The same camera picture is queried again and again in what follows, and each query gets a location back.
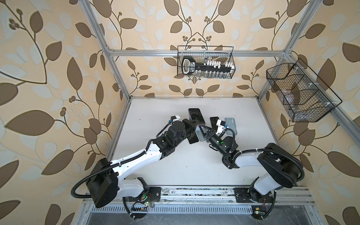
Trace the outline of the grey phone case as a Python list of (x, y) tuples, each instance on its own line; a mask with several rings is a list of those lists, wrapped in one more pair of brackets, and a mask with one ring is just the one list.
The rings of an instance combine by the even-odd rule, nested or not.
[(204, 138), (204, 136), (203, 136), (202, 128), (199, 127), (199, 126), (196, 127), (196, 135), (197, 135), (198, 140), (199, 140), (200, 142), (205, 142), (205, 138)]

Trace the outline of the black phone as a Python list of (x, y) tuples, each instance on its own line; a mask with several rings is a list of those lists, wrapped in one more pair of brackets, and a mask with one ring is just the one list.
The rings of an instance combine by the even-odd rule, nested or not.
[(197, 126), (204, 126), (205, 120), (199, 108), (188, 109), (190, 120)]
[(187, 139), (188, 139), (189, 144), (194, 144), (194, 143), (199, 142), (196, 132), (189, 135)]
[(218, 129), (218, 125), (217, 125), (218, 119), (219, 119), (219, 117), (211, 117), (211, 118), (210, 118), (211, 127), (212, 127), (214, 130), (217, 130), (217, 129)]

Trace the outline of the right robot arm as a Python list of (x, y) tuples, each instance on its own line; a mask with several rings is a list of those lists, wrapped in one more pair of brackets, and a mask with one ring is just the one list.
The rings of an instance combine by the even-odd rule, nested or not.
[(200, 131), (210, 147), (222, 155), (227, 169), (262, 167), (266, 171), (252, 182), (248, 189), (250, 195), (262, 197), (281, 188), (292, 188), (305, 177), (302, 162), (274, 143), (262, 149), (240, 151), (233, 130), (226, 128), (224, 131), (232, 135), (225, 138), (207, 126), (201, 126)]

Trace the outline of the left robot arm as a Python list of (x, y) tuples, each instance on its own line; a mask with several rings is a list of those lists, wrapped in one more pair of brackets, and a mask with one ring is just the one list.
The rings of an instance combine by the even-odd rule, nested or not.
[(108, 205), (116, 198), (137, 198), (149, 191), (142, 177), (128, 180), (127, 177), (148, 164), (162, 160), (174, 153), (175, 148), (184, 140), (196, 134), (198, 120), (172, 117), (156, 138), (148, 141), (146, 147), (129, 156), (97, 162), (90, 175), (76, 183), (70, 194), (77, 199), (92, 199), (97, 208)]

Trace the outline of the black tool in basket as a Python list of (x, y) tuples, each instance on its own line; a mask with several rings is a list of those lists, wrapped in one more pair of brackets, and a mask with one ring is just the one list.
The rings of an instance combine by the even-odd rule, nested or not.
[(232, 62), (225, 62), (224, 64), (221, 61), (209, 61), (204, 60), (203, 63), (197, 62), (191, 56), (183, 57), (180, 69), (184, 75), (192, 74), (231, 74), (235, 72), (235, 65)]

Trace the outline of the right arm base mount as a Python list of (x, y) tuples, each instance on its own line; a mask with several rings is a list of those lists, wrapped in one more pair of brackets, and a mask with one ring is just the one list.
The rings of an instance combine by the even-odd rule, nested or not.
[(265, 195), (260, 194), (255, 189), (255, 181), (249, 187), (235, 187), (233, 191), (237, 203), (255, 203), (251, 206), (251, 216), (254, 220), (264, 221), (274, 208), (277, 193), (273, 190)]

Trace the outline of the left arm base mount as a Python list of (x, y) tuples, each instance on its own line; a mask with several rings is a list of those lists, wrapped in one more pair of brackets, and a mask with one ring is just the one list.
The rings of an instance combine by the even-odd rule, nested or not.
[(143, 218), (149, 207), (153, 208), (161, 199), (161, 187), (150, 187), (144, 178), (123, 180), (120, 184), (120, 197), (126, 213), (131, 219)]

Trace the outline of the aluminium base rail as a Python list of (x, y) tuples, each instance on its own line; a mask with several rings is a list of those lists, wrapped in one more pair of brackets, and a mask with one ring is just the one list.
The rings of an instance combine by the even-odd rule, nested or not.
[[(247, 186), (151, 186), (145, 201), (165, 204), (270, 204), (273, 193), (260, 201), (251, 200)], [(282, 188), (277, 190), (277, 205), (315, 205), (306, 187)]]

